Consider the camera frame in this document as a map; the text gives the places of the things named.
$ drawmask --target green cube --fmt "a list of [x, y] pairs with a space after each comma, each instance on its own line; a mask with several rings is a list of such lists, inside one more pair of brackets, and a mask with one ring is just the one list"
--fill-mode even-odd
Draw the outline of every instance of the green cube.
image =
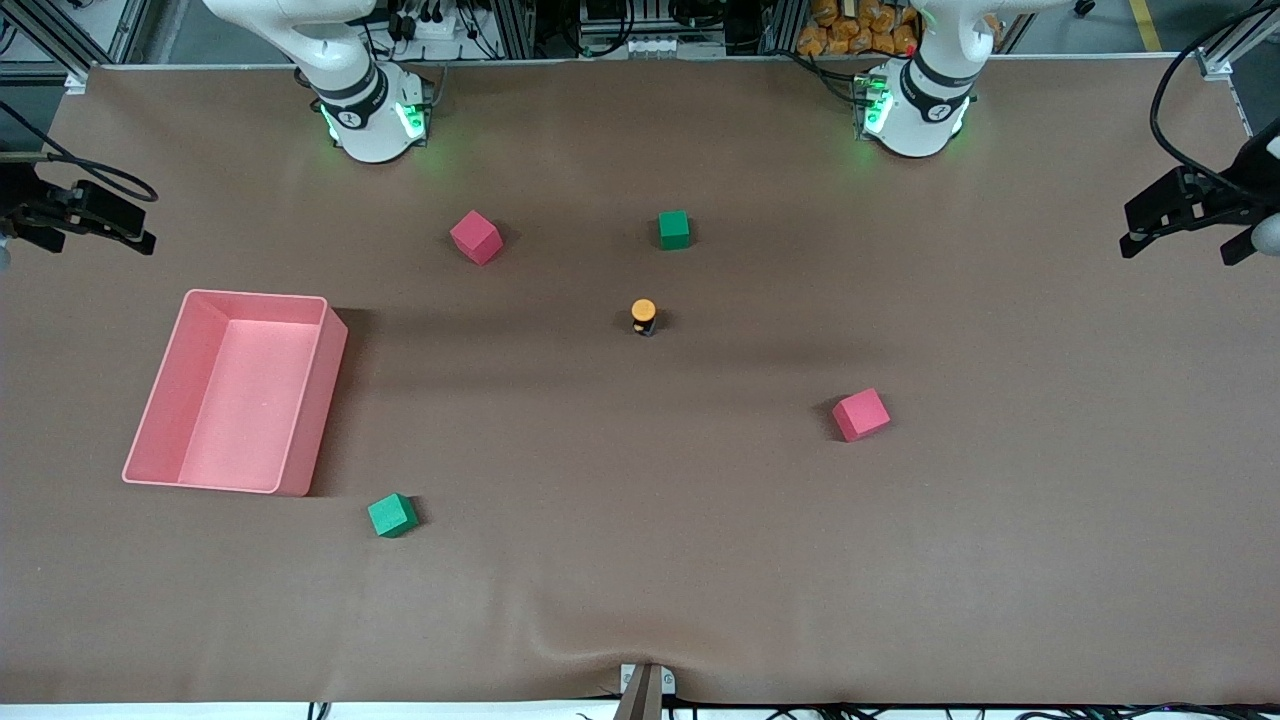
[[658, 246], [663, 250], [689, 247], [689, 215], [684, 210], [658, 214]]
[[417, 527], [413, 503], [398, 492], [370, 505], [369, 519], [374, 521], [374, 530], [384, 538], [398, 538]]

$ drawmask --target plastic bin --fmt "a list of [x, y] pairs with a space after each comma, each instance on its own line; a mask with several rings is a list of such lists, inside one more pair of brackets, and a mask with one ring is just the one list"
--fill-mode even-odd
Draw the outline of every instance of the plastic bin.
[[323, 297], [192, 290], [124, 482], [306, 495], [346, 343]]

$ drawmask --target pink cube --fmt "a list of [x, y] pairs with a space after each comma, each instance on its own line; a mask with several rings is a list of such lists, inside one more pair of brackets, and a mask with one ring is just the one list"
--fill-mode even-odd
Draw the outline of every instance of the pink cube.
[[833, 415], [845, 442], [867, 437], [888, 424], [888, 410], [884, 410], [876, 388], [867, 388], [841, 400]]
[[498, 234], [498, 228], [475, 210], [467, 213], [461, 223], [453, 225], [449, 234], [453, 236], [458, 250], [476, 265], [484, 265], [502, 250], [502, 236]]

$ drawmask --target cable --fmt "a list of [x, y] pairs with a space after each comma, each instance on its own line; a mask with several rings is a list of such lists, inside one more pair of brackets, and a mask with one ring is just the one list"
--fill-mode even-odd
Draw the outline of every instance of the cable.
[[329, 710], [333, 708], [332, 702], [308, 702], [307, 703], [307, 720], [325, 720], [329, 717]]
[[576, 22], [572, 14], [572, 3], [570, 0], [561, 0], [561, 14], [563, 15], [561, 24], [561, 36], [564, 42], [573, 50], [576, 56], [582, 58], [603, 58], [609, 53], [613, 53], [627, 44], [631, 38], [631, 32], [636, 27], [636, 13], [635, 8], [631, 6], [631, 0], [618, 0], [622, 5], [622, 13], [618, 15], [618, 36], [609, 44], [608, 47], [600, 51], [591, 49], [585, 49], [570, 35], [570, 27]]
[[[150, 184], [147, 184], [146, 182], [143, 182], [137, 176], [132, 176], [132, 174], [129, 174], [129, 173], [127, 173], [124, 170], [120, 170], [118, 168], [113, 168], [111, 165], [105, 165], [102, 163], [96, 163], [93, 160], [84, 160], [83, 158], [77, 158], [70, 150], [63, 147], [61, 145], [58, 143], [58, 141], [55, 141], [54, 138], [49, 137], [49, 135], [45, 133], [45, 131], [42, 131], [42, 129], [37, 128], [36, 126], [31, 124], [27, 120], [27, 118], [23, 118], [17, 110], [14, 110], [12, 106], [9, 106], [9, 104], [5, 102], [4, 100], [0, 100], [0, 110], [4, 110], [5, 113], [8, 113], [9, 117], [12, 117], [13, 119], [18, 120], [18, 124], [20, 124], [22, 127], [27, 128], [32, 135], [35, 135], [36, 137], [38, 137], [40, 140], [42, 140], [45, 142], [45, 145], [47, 145], [47, 146], [50, 146], [50, 147], [52, 147], [54, 150], [58, 151], [56, 155], [52, 154], [52, 152], [50, 152], [49, 155], [46, 155], [46, 160], [47, 161], [50, 161], [50, 163], [67, 163], [67, 164], [70, 164], [70, 165], [77, 165], [82, 170], [84, 170], [86, 173], [88, 173], [88, 174], [93, 176], [95, 178], [97, 178], [99, 181], [101, 181], [102, 184], [105, 184], [105, 186], [108, 186], [108, 187], [110, 187], [110, 188], [113, 188], [113, 190], [115, 190], [115, 191], [118, 191], [118, 192], [120, 192], [123, 195], [127, 195], [127, 196], [129, 196], [129, 197], [132, 197], [134, 200], [142, 201], [142, 202], [155, 202], [156, 200], [160, 199], [160, 196], [156, 193], [155, 188], [151, 187]], [[120, 178], [122, 181], [124, 181], [124, 182], [134, 186], [138, 190], [134, 190], [133, 187], [127, 187], [124, 184], [120, 184], [115, 179], [111, 179], [111, 177]]]
[[[1151, 99], [1151, 135], [1152, 135], [1152, 137], [1156, 138], [1156, 145], [1160, 145], [1160, 147], [1165, 152], [1169, 152], [1169, 155], [1172, 156], [1179, 163], [1187, 165], [1188, 168], [1193, 168], [1193, 169], [1203, 173], [1206, 177], [1208, 177], [1213, 182], [1219, 183], [1220, 186], [1222, 186], [1222, 187], [1225, 187], [1225, 188], [1228, 188], [1228, 190], [1230, 190], [1233, 192], [1236, 192], [1236, 193], [1239, 193], [1239, 195], [1242, 195], [1244, 197], [1248, 197], [1248, 199], [1253, 200], [1254, 202], [1262, 202], [1263, 205], [1268, 205], [1271, 202], [1275, 202], [1275, 199], [1266, 197], [1266, 196], [1263, 196], [1263, 195], [1261, 195], [1258, 192], [1254, 192], [1254, 191], [1248, 190], [1245, 187], [1240, 187], [1239, 184], [1236, 184], [1236, 183], [1226, 179], [1225, 177], [1222, 177], [1221, 174], [1216, 173], [1215, 170], [1211, 170], [1204, 164], [1199, 163], [1198, 160], [1193, 160], [1189, 155], [1187, 155], [1185, 152], [1183, 152], [1181, 150], [1179, 150], [1176, 146], [1174, 146], [1174, 143], [1170, 142], [1167, 137], [1165, 137], [1165, 132], [1160, 128], [1160, 105], [1165, 100], [1165, 91], [1169, 90], [1169, 81], [1174, 77], [1174, 73], [1178, 70], [1178, 67], [1181, 65], [1183, 60], [1185, 60], [1201, 45], [1203, 45], [1204, 42], [1208, 42], [1210, 38], [1212, 38], [1215, 35], [1217, 35], [1220, 32], [1230, 32], [1236, 26], [1239, 26], [1244, 20], [1252, 18], [1253, 15], [1260, 15], [1262, 13], [1270, 13], [1270, 12], [1277, 10], [1277, 9], [1280, 9], [1280, 0], [1268, 0], [1267, 3], [1262, 3], [1262, 4], [1254, 5], [1253, 8], [1249, 8], [1248, 10], [1244, 10], [1243, 13], [1236, 13], [1236, 14], [1231, 15], [1230, 18], [1228, 18], [1228, 19], [1222, 20], [1221, 23], [1213, 26], [1211, 29], [1206, 31], [1203, 35], [1201, 35], [1199, 37], [1197, 37], [1196, 40], [1193, 40], [1187, 47], [1183, 47], [1183, 50], [1178, 54], [1178, 56], [1174, 58], [1174, 60], [1169, 64], [1169, 68], [1165, 69], [1165, 74], [1160, 78], [1160, 83], [1156, 85], [1156, 94]], [[1152, 710], [1148, 708], [1148, 710], [1143, 711], [1142, 714], [1151, 712], [1151, 711]]]
[[[466, 8], [467, 15], [470, 15], [470, 24], [467, 23], [467, 18], [462, 17], [462, 8]], [[490, 60], [500, 60], [502, 55], [498, 53], [498, 49], [489, 44], [489, 38], [485, 37], [484, 27], [476, 18], [476, 9], [471, 5], [471, 1], [458, 0], [457, 9], [458, 17], [462, 19], [462, 24], [467, 28], [467, 37], [471, 37], [471, 40], [476, 44], [476, 47], [484, 53], [485, 58], [489, 58]]]
[[854, 78], [856, 77], [854, 74], [837, 73], [835, 70], [819, 68], [818, 63], [815, 63], [814, 60], [806, 59], [796, 53], [792, 53], [791, 50], [781, 50], [781, 49], [767, 50], [764, 55], [780, 55], [782, 58], [790, 58], [794, 63], [796, 63], [805, 70], [818, 76], [818, 79], [822, 81], [823, 87], [826, 87], [828, 92], [838, 97], [841, 101], [849, 102], [850, 105], [865, 105], [865, 102], [844, 92], [837, 85], [835, 85], [836, 82], [845, 82], [845, 83], [854, 82]]
[[440, 70], [440, 85], [435, 86], [435, 94], [431, 95], [431, 104], [429, 105], [429, 108], [431, 108], [433, 110], [435, 109], [436, 105], [440, 104], [440, 100], [444, 99], [444, 83], [447, 83], [448, 81], [449, 81], [449, 64], [444, 63], [444, 69]]
[[[18, 26], [9, 24], [9, 20], [0, 19], [4, 24], [0, 24], [0, 42], [4, 42], [4, 47], [0, 47], [0, 55], [4, 55], [13, 47], [13, 41], [18, 40]], [[9, 40], [4, 38], [4, 33], [13, 31], [9, 35]]]
[[362, 20], [360, 20], [360, 23], [362, 26], [365, 26], [365, 40], [369, 41], [369, 54], [372, 55], [374, 59], [376, 60], [378, 59], [378, 54], [381, 53], [383, 56], [385, 56], [388, 60], [390, 60], [392, 59], [392, 51], [388, 50], [387, 47], [383, 47], [381, 45], [374, 42], [374, 33], [369, 29], [369, 19], [367, 18], [362, 19]]

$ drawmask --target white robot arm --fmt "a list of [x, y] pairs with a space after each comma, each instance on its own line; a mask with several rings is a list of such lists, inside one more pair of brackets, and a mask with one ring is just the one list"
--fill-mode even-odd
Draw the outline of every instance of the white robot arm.
[[1064, 0], [914, 0], [924, 18], [920, 46], [910, 59], [872, 70], [886, 76], [886, 94], [869, 113], [867, 135], [908, 158], [942, 150], [960, 132], [969, 90], [995, 46], [984, 15], [1000, 10], [1032, 13]]
[[205, 0], [219, 18], [257, 33], [297, 63], [320, 96], [329, 133], [362, 163], [385, 163], [426, 138], [429, 85], [376, 63], [347, 20], [375, 0]]

